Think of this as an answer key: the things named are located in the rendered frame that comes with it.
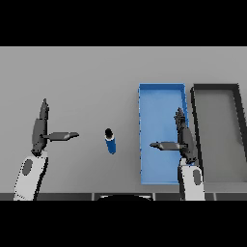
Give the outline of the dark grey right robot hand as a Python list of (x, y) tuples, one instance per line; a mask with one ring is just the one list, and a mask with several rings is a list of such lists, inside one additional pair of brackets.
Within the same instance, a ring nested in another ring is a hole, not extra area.
[(180, 156), (187, 164), (192, 164), (197, 160), (194, 154), (194, 141), (190, 128), (186, 124), (185, 115), (181, 108), (178, 108), (174, 115), (176, 122), (178, 141), (177, 142), (154, 142), (150, 146), (160, 151), (179, 151)]

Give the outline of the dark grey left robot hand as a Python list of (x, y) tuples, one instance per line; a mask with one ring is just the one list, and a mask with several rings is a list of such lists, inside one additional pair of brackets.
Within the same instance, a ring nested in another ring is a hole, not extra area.
[(78, 137), (77, 132), (48, 132), (48, 115), (49, 105), (44, 99), (41, 104), (39, 116), (35, 119), (32, 133), (32, 149), (31, 153), (34, 156), (41, 156), (42, 151), (46, 148), (47, 142), (68, 141)]

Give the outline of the blue rectangular bin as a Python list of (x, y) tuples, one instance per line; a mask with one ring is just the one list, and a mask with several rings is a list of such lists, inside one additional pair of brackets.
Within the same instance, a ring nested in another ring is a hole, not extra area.
[(143, 185), (178, 184), (179, 151), (160, 151), (155, 142), (177, 142), (174, 119), (178, 108), (189, 124), (184, 83), (140, 83), (139, 147)]

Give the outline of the dark grey rectangular bin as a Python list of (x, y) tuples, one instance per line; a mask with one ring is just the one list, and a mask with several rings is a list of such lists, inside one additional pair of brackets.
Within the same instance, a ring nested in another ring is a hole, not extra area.
[(190, 93), (206, 183), (247, 182), (247, 124), (239, 85), (194, 84)]

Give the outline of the blue pipe with dark end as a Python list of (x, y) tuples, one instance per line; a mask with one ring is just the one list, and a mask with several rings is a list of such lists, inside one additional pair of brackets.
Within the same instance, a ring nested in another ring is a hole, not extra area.
[(110, 128), (105, 129), (105, 142), (106, 142), (108, 151), (111, 154), (114, 154), (116, 152), (116, 141), (115, 141), (114, 133), (112, 132)]

